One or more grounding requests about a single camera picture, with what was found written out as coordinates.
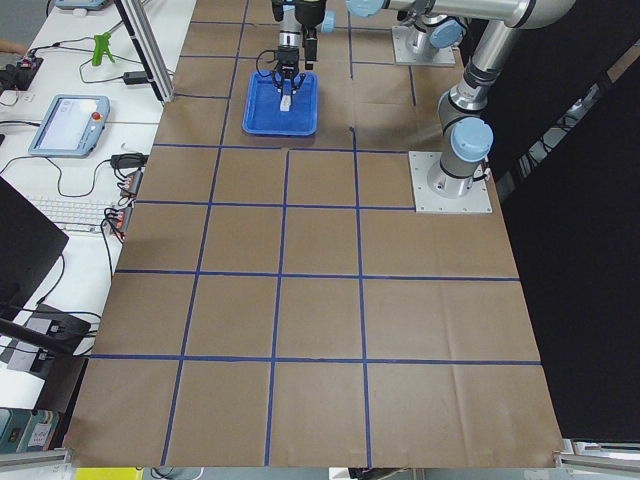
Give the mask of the brown paper table cover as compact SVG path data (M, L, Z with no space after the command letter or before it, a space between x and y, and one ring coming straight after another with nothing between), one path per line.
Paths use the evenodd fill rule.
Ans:
M544 468L561 435L499 205L419 213L460 67L333 2L308 138L242 129L266 1L200 1L66 446L81 467Z

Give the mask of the white keyboard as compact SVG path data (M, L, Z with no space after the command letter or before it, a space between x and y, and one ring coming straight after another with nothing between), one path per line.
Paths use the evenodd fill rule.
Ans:
M114 203L102 200L42 196L27 200L66 233L99 234L105 211L116 209Z

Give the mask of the black adapter on desk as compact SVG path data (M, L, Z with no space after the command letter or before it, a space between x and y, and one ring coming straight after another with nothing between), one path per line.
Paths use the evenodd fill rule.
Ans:
M144 71L124 72L122 80L125 85L141 85L149 82L147 74Z

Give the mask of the black monitor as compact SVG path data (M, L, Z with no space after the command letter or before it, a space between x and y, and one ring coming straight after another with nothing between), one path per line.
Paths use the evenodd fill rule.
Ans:
M65 249L69 237L1 180L1 318L12 321Z

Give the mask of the green plastic clamp tool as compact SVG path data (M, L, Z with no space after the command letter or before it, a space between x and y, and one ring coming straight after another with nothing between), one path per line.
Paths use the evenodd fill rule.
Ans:
M91 65L93 67L101 66L104 57L107 57L111 63L115 62L115 58L110 50L110 39L111 34L109 32L93 36L94 50L91 59Z

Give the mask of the aluminium frame post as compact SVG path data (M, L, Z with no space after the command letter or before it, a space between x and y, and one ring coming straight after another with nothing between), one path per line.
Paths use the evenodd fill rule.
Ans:
M157 100L162 104L171 102L174 98L174 85L142 3L115 0L114 4Z

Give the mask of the blue teach pendant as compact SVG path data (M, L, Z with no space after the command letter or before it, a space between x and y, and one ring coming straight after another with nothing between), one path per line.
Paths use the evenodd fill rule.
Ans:
M32 156L84 158L95 148L110 113L102 95L56 95L29 148Z

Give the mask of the black power adapter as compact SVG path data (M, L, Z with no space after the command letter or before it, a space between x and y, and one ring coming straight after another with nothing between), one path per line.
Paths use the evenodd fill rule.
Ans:
M149 156L140 152L114 154L110 158L113 169L137 169L147 164Z

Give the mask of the red black electronics board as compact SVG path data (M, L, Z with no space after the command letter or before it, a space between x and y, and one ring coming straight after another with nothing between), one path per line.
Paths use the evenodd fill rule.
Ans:
M44 59L37 56L24 57L16 62L17 72L22 75L35 75L43 64Z

